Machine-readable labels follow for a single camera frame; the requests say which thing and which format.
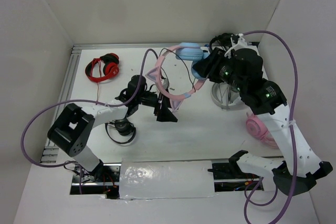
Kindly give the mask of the blue pink cat-ear headphones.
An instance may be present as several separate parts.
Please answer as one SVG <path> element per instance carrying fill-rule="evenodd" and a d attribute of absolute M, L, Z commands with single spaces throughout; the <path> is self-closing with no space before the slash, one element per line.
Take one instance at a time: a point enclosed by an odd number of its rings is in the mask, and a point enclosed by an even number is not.
<path fill-rule="evenodd" d="M 192 70 L 193 62 L 201 60 L 204 53 L 208 54 L 208 51 L 193 42 L 164 47 L 160 50 L 154 67 L 146 73 L 145 76 L 155 83 L 159 93 L 169 99 L 173 112 L 204 85 L 205 79 L 196 79 Z M 163 78 L 169 80 L 167 90 L 162 87 Z"/>

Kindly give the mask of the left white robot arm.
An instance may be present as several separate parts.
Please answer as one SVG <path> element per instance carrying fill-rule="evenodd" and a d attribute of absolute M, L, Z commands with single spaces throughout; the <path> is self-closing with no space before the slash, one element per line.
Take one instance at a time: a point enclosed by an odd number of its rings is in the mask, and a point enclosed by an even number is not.
<path fill-rule="evenodd" d="M 87 145 L 92 129 L 99 125 L 105 128 L 111 126 L 121 136 L 128 138 L 122 142 L 114 140 L 114 143 L 130 145 L 137 129 L 128 118 L 140 105 L 153 107 L 159 122 L 177 122 L 170 110 L 169 99 L 160 92 L 152 92 L 144 76 L 135 75 L 110 106 L 97 103 L 82 108 L 74 103 L 68 104 L 49 129 L 47 137 L 85 170 L 87 178 L 93 182 L 99 181 L 106 169 L 103 161 Z"/>

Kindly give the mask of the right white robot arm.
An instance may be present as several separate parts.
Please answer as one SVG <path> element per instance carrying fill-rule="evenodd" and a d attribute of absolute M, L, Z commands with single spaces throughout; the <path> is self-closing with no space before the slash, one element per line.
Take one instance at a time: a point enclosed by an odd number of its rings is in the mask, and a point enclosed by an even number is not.
<path fill-rule="evenodd" d="M 263 77 L 263 59 L 253 49 L 232 50 L 229 55 L 216 48 L 192 69 L 211 82 L 226 83 L 239 92 L 241 100 L 270 132 L 284 160 L 255 156 L 239 151 L 229 159 L 229 172 L 235 178 L 245 173 L 272 177 L 285 195 L 308 192 L 317 180 L 332 172 L 330 162 L 322 161 L 310 148 L 280 87 Z"/>

